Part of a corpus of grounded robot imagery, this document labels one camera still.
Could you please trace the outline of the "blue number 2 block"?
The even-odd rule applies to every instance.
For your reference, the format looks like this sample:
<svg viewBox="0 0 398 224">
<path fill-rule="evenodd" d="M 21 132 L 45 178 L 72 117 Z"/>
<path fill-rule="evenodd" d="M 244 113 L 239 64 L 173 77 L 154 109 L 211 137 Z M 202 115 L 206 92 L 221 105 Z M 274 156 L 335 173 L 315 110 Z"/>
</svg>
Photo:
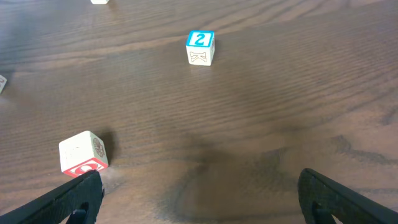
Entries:
<svg viewBox="0 0 398 224">
<path fill-rule="evenodd" d="M 210 66 L 215 54 L 215 32 L 191 30 L 185 46 L 190 65 Z"/>
</svg>

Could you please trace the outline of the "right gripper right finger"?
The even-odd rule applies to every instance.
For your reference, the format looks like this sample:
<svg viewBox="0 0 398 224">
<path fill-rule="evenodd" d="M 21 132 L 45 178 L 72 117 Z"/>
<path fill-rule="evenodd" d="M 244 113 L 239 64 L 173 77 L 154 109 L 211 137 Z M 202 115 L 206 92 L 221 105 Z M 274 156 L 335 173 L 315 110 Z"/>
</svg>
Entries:
<svg viewBox="0 0 398 224">
<path fill-rule="evenodd" d="M 309 168 L 300 173 L 298 200 L 307 224 L 397 223 L 397 212 Z"/>
</svg>

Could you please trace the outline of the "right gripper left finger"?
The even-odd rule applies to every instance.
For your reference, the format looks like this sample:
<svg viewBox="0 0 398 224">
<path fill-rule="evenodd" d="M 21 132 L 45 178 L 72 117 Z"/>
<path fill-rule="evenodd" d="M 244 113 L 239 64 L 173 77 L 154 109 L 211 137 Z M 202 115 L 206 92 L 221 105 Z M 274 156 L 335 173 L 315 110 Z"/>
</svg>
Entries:
<svg viewBox="0 0 398 224">
<path fill-rule="evenodd" d="M 90 170 L 1 215 L 1 223 L 95 223 L 103 197 L 100 173 Z"/>
</svg>

